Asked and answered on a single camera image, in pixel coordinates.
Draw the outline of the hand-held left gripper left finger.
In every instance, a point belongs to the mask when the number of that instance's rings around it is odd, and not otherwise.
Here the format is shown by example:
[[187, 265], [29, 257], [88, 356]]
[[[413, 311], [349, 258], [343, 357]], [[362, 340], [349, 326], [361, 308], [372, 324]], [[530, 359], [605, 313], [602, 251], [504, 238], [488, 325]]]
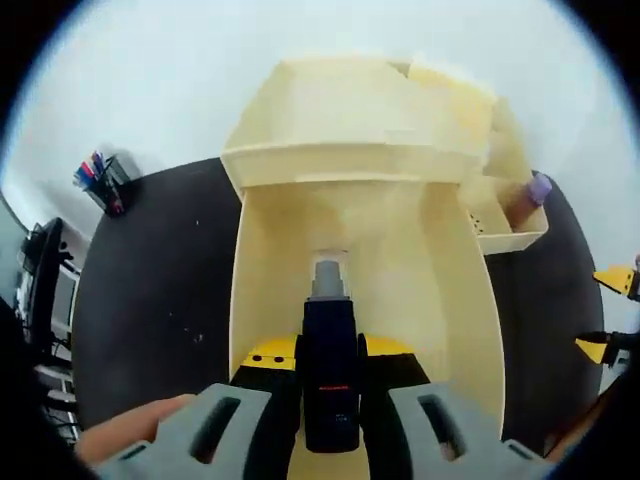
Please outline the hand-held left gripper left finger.
[[254, 347], [231, 381], [203, 390], [99, 466], [102, 479], [284, 479], [300, 428], [296, 336]]

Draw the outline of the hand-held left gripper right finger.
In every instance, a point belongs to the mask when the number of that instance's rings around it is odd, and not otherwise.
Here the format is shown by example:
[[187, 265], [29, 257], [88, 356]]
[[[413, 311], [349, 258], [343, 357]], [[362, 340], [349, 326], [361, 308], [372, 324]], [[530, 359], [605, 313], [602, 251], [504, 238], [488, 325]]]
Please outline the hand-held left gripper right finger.
[[372, 479], [545, 479], [552, 467], [444, 383], [403, 344], [361, 335], [360, 425]]

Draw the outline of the person's left hand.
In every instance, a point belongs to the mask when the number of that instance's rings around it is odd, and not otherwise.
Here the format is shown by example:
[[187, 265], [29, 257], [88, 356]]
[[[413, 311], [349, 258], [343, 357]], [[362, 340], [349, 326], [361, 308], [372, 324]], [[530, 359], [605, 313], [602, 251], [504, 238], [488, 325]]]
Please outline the person's left hand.
[[153, 442], [160, 422], [194, 398], [194, 394], [182, 394], [123, 412], [84, 431], [75, 453], [84, 463], [97, 465], [139, 441]]

